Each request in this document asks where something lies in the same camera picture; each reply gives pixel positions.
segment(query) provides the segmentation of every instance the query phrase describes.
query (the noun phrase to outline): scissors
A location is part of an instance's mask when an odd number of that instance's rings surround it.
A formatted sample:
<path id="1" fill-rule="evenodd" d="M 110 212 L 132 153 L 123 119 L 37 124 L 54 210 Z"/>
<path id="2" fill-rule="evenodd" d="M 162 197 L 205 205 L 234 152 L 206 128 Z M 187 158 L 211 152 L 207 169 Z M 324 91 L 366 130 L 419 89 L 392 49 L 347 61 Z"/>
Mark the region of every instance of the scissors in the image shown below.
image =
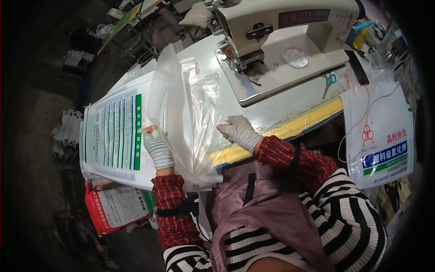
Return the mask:
<path id="1" fill-rule="evenodd" d="M 326 78 L 326 87 L 325 92 L 323 93 L 322 99 L 325 99 L 326 93 L 328 92 L 329 86 L 334 84 L 337 81 L 337 77 L 333 73 L 329 73 L 329 76 L 326 74 L 322 75 L 322 77 Z"/>

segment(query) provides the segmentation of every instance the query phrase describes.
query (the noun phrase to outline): gray knit glove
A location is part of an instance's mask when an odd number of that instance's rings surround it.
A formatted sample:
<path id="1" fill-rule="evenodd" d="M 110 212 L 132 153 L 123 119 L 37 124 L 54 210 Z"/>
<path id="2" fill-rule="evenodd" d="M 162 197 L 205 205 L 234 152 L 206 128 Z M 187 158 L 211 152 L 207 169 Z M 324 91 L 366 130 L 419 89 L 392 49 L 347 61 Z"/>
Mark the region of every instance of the gray knit glove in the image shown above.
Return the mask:
<path id="1" fill-rule="evenodd" d="M 158 130 L 143 133 L 144 147 L 153 159 L 156 170 L 173 167 L 175 165 L 174 156 L 169 150 L 166 142 Z"/>
<path id="2" fill-rule="evenodd" d="M 249 120 L 243 115 L 233 115 L 228 116 L 225 122 L 229 124 L 220 124 L 217 130 L 226 135 L 230 143 L 236 143 L 253 153 L 262 136 L 255 132 Z"/>

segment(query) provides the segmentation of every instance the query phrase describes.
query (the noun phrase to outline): red knit sleeve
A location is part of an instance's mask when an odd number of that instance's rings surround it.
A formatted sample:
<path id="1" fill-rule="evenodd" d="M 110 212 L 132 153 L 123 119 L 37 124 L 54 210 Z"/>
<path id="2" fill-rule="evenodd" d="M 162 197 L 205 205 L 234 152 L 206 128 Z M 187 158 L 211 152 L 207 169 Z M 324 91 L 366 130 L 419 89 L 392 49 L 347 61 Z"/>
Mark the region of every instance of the red knit sleeve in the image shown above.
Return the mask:
<path id="1" fill-rule="evenodd" d="M 294 155 L 294 146 L 276 136 L 265 137 L 258 149 L 258 161 L 279 171 L 285 171 L 290 167 Z M 337 170 L 337 165 L 332 158 L 308 152 L 301 144 L 300 157 L 293 170 L 291 180 L 297 182 L 299 187 L 310 195 L 314 195 Z"/>
<path id="2" fill-rule="evenodd" d="M 186 200 L 183 193 L 184 180 L 179 175 L 155 177 L 153 195 L 158 210 L 168 210 L 177 207 Z M 163 250 L 176 245 L 203 246 L 204 241 L 199 238 L 199 232 L 191 215 L 182 218 L 178 216 L 161 218 L 156 215 L 159 243 Z"/>

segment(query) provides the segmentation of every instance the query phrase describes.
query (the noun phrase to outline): apron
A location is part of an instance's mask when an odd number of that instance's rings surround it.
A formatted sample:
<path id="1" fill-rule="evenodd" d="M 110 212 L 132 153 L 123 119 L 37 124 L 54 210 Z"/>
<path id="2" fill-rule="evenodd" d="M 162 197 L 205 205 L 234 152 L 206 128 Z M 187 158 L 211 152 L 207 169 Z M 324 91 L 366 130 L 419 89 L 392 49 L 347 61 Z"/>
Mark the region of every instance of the apron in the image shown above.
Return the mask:
<path id="1" fill-rule="evenodd" d="M 264 228 L 270 236 L 298 252 L 318 271 L 334 271 L 325 255 L 313 218 L 294 193 L 279 192 L 268 165 L 252 161 L 224 169 L 215 189 L 211 217 L 217 225 L 211 246 L 214 272 L 227 271 L 224 241 L 242 226 Z"/>

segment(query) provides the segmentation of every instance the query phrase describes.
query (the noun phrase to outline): industrial sewing machine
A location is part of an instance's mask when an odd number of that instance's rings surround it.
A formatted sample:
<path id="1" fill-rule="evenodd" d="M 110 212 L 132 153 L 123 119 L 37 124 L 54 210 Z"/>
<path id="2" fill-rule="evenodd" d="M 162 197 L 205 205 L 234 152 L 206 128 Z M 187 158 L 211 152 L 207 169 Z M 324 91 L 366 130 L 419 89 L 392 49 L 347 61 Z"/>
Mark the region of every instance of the industrial sewing machine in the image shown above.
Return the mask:
<path id="1" fill-rule="evenodd" d="M 338 69 L 359 0 L 204 0 L 225 34 L 215 54 L 239 104 L 249 106 Z"/>

